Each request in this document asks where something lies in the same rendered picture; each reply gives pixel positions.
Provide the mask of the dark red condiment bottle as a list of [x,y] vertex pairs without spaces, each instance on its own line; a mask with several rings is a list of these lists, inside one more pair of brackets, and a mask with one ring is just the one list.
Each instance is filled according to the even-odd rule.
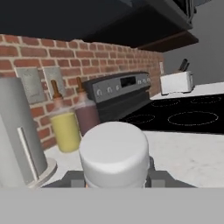
[[74,109],[78,119],[80,133],[84,136],[89,130],[100,123],[100,118],[95,102],[88,98],[88,94],[82,86],[81,78],[77,77],[76,81],[78,84],[78,101]]

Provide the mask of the white cylindrical shaker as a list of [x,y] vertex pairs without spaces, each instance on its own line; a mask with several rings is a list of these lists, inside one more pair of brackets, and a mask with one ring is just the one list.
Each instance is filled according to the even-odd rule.
[[80,142],[80,162],[90,188],[143,188],[150,168],[146,135],[126,122],[105,122]]

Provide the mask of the dark knife block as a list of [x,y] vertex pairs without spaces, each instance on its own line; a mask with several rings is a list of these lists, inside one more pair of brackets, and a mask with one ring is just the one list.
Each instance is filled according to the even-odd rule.
[[174,73],[176,74],[176,73],[183,72],[184,69],[186,68],[186,65],[187,65],[187,64],[188,64],[188,59],[183,59],[181,65],[180,65],[180,67],[179,67],[179,69],[178,69],[176,72],[174,72]]

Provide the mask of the grey paper towel roll holder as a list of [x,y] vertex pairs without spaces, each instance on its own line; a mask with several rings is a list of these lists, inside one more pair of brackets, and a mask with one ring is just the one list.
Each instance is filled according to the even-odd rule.
[[41,146],[22,81],[1,77],[0,188],[39,188],[56,170]]

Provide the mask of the grey wall outlet plate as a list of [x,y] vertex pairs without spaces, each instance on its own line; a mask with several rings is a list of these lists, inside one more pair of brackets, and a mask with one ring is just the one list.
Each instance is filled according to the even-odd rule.
[[36,67],[16,67],[15,72],[23,83],[26,98],[30,104],[43,102],[46,99]]
[[53,91],[51,80],[55,80],[59,92],[63,95],[65,93],[65,85],[62,78],[62,73],[59,66],[44,66],[43,73],[47,82],[49,91]]

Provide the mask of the black stove with grey panel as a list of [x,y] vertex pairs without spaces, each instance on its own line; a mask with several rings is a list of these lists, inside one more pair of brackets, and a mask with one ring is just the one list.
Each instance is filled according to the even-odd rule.
[[150,97],[150,74],[118,73],[83,83],[100,120],[126,122],[145,131],[224,135],[224,84],[196,87],[190,94]]

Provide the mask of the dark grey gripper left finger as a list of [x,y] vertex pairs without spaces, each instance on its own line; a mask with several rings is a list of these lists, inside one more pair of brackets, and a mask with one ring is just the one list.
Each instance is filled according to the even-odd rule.
[[85,188],[86,181],[83,171],[67,171],[62,179],[56,180],[48,185],[48,188]]

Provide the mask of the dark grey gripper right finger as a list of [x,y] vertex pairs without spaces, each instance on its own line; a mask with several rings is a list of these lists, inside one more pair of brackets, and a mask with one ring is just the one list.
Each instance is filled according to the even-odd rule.
[[154,159],[150,157],[150,167],[148,169],[145,187],[193,188],[193,185],[175,179],[168,171],[157,171],[155,169]]

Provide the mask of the white toaster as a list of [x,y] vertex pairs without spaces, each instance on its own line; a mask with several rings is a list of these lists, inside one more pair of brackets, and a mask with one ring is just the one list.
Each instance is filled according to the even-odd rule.
[[193,73],[191,71],[178,72],[160,77],[161,94],[190,93],[194,89]]

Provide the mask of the yellow condiment bottle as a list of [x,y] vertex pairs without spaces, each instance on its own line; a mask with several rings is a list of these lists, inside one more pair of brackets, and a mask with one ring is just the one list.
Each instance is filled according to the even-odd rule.
[[64,103],[56,80],[51,80],[53,89],[53,110],[50,112],[50,122],[59,150],[64,153],[79,149],[81,134],[74,109]]

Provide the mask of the dark upper cabinet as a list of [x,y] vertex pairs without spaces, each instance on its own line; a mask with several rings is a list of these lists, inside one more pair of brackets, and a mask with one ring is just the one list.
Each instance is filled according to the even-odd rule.
[[0,0],[0,34],[141,47],[193,28],[194,0]]

